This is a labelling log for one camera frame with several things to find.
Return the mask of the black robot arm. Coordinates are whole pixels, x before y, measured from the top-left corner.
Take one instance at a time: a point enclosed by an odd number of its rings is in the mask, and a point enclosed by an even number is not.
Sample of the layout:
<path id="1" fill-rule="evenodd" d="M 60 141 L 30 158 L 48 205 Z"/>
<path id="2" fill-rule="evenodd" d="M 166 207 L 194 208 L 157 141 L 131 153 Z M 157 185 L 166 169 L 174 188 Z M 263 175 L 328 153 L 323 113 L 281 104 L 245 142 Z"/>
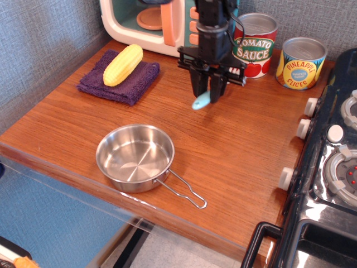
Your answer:
<path id="1" fill-rule="evenodd" d="M 194 110 L 216 103 L 224 95 L 227 83 L 246 84 L 247 65 L 237 59 L 233 47 L 235 25 L 243 23 L 234 12 L 237 1 L 195 1 L 199 14 L 196 47 L 180 46 L 178 66 L 190 72 L 191 85 L 196 100 Z"/>

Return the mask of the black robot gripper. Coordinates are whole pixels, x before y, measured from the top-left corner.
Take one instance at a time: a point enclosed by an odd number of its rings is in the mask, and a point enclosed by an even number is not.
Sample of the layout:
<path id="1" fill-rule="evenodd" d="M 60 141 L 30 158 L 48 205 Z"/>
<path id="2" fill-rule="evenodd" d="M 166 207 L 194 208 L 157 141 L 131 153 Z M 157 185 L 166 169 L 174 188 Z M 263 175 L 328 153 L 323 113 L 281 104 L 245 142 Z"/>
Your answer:
<path id="1" fill-rule="evenodd" d="M 199 32 L 197 46 L 181 46 L 178 66 L 190 72 L 191 85 L 195 97 L 199 97 L 208 89 L 209 72 L 219 67 L 239 70 L 239 73 L 213 74 L 210 80 L 210 103 L 216 103 L 224 95 L 227 82 L 244 86 L 246 64 L 232 54 L 235 25 L 226 23 L 222 26 L 206 26 L 198 23 Z"/>

